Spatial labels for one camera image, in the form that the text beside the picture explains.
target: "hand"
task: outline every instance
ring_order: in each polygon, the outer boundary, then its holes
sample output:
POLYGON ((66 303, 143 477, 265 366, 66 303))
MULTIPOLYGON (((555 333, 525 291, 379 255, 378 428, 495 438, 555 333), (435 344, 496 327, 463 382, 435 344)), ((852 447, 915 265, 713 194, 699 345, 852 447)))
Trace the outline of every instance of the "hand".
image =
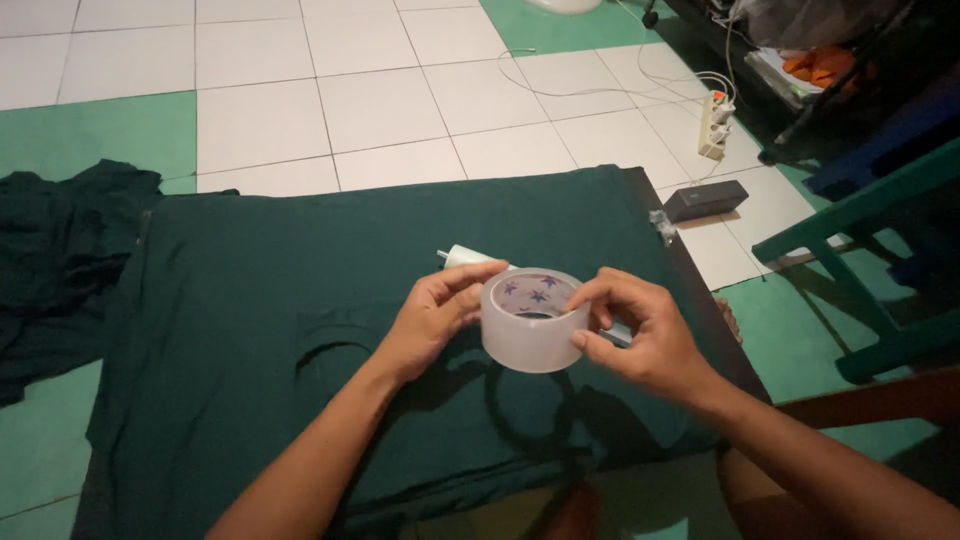
POLYGON ((507 261, 462 264, 420 278, 394 325, 368 360, 400 383, 419 377, 447 341, 480 319, 483 283, 507 269, 507 261))
POLYGON ((663 287, 615 270, 601 268, 597 277, 577 289, 566 310, 592 302, 590 314, 608 329, 616 315, 634 339, 617 349, 592 331, 577 331, 573 344, 591 360, 650 392, 689 403, 706 384, 719 377, 697 350, 693 335, 670 293, 663 287))

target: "caster wheel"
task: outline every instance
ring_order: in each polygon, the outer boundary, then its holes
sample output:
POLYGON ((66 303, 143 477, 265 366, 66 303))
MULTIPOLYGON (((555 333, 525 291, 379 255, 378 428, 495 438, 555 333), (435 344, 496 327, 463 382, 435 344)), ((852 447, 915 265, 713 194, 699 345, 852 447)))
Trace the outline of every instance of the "caster wheel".
POLYGON ((653 27, 657 26, 657 21, 660 20, 660 14, 657 12, 645 12, 642 18, 643 27, 647 30, 652 30, 653 27))
POLYGON ((756 155, 756 159, 768 167, 777 164, 777 160, 774 160, 774 157, 766 150, 760 150, 760 153, 756 155))

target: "crumpled green cloth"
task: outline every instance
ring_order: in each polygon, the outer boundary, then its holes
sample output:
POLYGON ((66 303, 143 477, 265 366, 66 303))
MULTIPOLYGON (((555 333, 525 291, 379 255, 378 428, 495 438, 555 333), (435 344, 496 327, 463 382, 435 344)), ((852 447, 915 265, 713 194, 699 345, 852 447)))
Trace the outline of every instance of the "crumpled green cloth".
POLYGON ((160 175, 101 160, 69 180, 0 179, 0 406, 99 358, 108 294, 163 197, 160 175))
MULTIPOLYGON (((580 280, 611 265, 674 294, 662 240, 614 166, 503 180, 157 205, 108 314, 87 431, 91 537, 200 538, 377 346, 454 243, 580 280)), ((710 361, 710 344, 700 340, 710 361)), ((330 537, 469 509, 572 470, 710 448, 678 407, 581 359, 493 362, 462 331, 396 396, 330 537)))

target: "forearm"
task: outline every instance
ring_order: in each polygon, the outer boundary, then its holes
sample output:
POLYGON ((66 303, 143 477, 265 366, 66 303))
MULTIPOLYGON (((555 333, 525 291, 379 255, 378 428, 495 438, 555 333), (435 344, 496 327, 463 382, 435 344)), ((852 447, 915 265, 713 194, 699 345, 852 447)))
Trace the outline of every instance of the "forearm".
POLYGON ((240 495, 208 539, 319 537, 399 387, 364 364, 323 412, 240 495))
POLYGON ((949 503, 719 376, 690 406, 795 499, 856 537, 947 538, 960 530, 960 511, 949 503))

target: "power strip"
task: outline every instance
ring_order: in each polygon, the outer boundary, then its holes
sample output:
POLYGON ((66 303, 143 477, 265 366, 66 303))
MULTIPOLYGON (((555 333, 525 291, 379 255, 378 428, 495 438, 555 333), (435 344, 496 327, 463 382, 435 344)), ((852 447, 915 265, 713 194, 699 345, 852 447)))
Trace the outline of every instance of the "power strip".
POLYGON ((727 149, 727 136, 731 126, 727 119, 733 114, 733 103, 726 93, 713 91, 704 100, 704 109, 700 114, 700 136, 697 139, 701 156, 720 160, 727 149))

